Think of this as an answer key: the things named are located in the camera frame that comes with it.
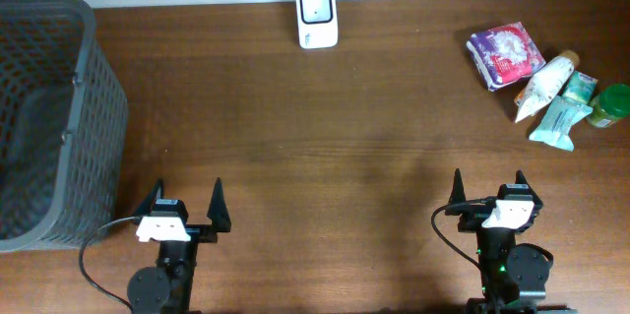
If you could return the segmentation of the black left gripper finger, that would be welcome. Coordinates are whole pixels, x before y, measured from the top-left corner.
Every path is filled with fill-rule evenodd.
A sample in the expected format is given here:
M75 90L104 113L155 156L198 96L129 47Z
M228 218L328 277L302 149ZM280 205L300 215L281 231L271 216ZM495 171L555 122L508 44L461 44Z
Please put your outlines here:
M213 188L207 218L211 221L211 228L214 232L231 232L231 219L225 202L222 181L219 177Z
M163 196L163 180L159 178L153 189L149 192L148 196L142 201L138 208L132 213L133 217L142 217L148 215L156 200L161 199Z

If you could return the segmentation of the mint green wipes pack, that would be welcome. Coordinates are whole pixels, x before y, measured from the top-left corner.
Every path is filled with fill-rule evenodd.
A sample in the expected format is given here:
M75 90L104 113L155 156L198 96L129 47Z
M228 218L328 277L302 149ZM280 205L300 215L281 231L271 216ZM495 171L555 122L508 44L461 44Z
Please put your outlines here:
M540 124L529 135L529 140L573 152L575 147L569 132L575 124L592 112L593 109L582 102L568 97L556 96L546 110Z

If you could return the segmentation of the white tube gold cap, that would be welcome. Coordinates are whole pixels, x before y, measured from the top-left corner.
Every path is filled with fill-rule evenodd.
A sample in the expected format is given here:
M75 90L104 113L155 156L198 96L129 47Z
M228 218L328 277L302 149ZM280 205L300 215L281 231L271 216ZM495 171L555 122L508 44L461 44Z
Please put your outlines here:
M515 123L537 114L551 103L580 63L573 50L564 50L532 75L527 85L516 96Z

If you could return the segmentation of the green Kleenex tissue pack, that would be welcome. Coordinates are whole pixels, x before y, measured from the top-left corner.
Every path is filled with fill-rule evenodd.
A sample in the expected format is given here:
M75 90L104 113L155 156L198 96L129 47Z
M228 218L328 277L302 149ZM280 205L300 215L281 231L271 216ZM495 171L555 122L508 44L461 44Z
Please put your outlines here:
M574 71L570 76L562 96L583 104L588 104L595 92L598 80L584 73Z

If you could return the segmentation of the green lid jar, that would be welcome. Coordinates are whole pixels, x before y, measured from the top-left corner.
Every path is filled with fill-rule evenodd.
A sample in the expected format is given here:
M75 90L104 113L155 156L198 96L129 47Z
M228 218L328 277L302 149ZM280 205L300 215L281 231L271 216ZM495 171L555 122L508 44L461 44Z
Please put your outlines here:
M628 85L615 84L607 87L589 103L593 109L586 119L594 127L607 128L629 115Z

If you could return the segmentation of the red purple pad pack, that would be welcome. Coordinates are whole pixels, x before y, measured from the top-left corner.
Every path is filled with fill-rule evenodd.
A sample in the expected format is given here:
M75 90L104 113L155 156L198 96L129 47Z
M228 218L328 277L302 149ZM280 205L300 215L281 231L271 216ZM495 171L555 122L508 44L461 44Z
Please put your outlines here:
M466 48L490 92L526 80L546 64L521 22L473 33Z

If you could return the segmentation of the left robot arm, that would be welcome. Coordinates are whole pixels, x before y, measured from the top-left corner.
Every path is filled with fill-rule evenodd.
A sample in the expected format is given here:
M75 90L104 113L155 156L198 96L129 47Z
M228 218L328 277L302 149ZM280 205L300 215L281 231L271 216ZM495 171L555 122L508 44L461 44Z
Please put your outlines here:
M216 243L231 231L231 219L218 178L211 195L206 224L190 224L183 201L164 197L158 179L133 213L141 242L159 244L156 263L138 270L127 284L127 298L134 314L188 313L197 266L198 247Z

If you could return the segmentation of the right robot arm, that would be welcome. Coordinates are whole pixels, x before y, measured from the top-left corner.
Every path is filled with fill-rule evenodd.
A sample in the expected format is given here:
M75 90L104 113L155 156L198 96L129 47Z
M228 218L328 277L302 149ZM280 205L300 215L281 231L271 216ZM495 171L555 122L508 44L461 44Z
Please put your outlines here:
M534 244L517 243L528 230L543 202L522 171L512 183L502 184L497 194L468 199L460 170L454 172L452 191L444 214L457 217L458 231L476 237L482 298L471 298L467 313L536 313L546 297L545 284L553 255Z

